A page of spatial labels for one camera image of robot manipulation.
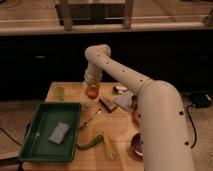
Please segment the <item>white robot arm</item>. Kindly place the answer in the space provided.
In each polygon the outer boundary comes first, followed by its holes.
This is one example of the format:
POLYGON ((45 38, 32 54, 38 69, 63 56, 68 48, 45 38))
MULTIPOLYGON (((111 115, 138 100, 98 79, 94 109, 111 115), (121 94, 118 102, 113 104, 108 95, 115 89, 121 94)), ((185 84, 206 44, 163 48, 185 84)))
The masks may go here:
POLYGON ((105 71, 138 99, 145 171, 195 171, 181 96, 170 83, 153 80, 110 58, 108 45, 85 50, 87 83, 101 81, 105 71))

